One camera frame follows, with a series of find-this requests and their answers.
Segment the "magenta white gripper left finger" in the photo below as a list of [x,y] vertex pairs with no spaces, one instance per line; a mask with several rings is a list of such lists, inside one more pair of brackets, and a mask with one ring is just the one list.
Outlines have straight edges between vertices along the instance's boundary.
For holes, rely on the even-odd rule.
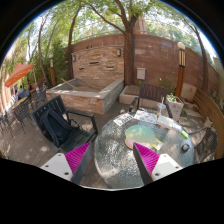
[[66,154],[55,154],[41,166],[41,169],[79,185],[86,171],[91,154],[92,144],[88,142],[74,148]]

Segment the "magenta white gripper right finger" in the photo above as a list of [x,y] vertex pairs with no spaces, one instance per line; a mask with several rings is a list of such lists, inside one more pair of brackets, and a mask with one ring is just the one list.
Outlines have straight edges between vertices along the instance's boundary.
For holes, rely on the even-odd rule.
[[157,154],[138,143],[134,144],[133,154],[145,185],[182,169],[168,154]]

